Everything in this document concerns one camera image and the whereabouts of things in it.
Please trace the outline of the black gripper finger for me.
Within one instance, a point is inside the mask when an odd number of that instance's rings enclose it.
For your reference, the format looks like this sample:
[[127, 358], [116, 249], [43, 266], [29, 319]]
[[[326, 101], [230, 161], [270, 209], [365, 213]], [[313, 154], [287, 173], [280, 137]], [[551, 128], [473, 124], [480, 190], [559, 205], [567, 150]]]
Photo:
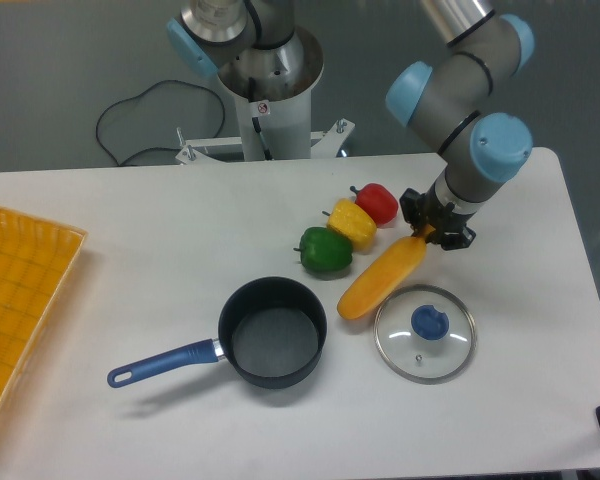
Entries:
[[439, 224], [426, 227], [425, 241], [444, 251], [462, 250], [471, 246], [476, 232], [467, 225]]
[[418, 191], [407, 188], [399, 199], [402, 215], [414, 234], [418, 235], [426, 225], [425, 195]]

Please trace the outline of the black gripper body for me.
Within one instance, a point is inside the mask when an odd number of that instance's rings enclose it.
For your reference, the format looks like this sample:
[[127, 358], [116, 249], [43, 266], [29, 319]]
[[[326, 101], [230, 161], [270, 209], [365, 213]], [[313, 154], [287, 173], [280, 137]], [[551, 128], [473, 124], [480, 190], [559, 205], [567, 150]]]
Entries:
[[475, 215], [474, 212], [464, 212], [459, 203], [441, 201], [434, 192], [424, 195], [423, 227], [431, 227], [440, 234], [459, 234]]

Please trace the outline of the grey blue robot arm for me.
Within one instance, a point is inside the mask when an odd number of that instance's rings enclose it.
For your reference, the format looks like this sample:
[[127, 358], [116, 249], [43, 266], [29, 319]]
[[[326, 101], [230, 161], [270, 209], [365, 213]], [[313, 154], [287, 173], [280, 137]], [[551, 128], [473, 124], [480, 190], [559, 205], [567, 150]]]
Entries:
[[[482, 114], [479, 102], [529, 60], [529, 25], [497, 15], [487, 1], [426, 1], [423, 9], [449, 58], [416, 62], [389, 88], [385, 104], [446, 163], [424, 193], [400, 199], [405, 221], [445, 250], [467, 248], [469, 219], [511, 180], [531, 153], [529, 129], [506, 113]], [[320, 44], [295, 20], [290, 1], [190, 1], [167, 24], [187, 66], [215, 77], [233, 96], [246, 160], [306, 159], [311, 93], [324, 69]]]

